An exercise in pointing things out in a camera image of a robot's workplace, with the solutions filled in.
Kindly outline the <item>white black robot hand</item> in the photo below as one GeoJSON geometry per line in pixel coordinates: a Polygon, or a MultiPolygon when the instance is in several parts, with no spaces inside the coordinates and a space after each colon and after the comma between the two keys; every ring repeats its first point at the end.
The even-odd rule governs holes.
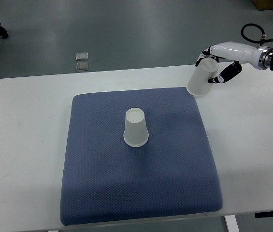
{"type": "Polygon", "coordinates": [[[235,42],[224,42],[212,45],[202,51],[196,61],[197,67],[205,58],[219,61],[220,58],[232,61],[219,75],[210,78],[210,84],[222,84],[228,82],[242,71],[243,64],[250,64],[258,70],[265,70],[270,67],[273,56],[273,48],[261,46],[259,48],[235,42]]]}

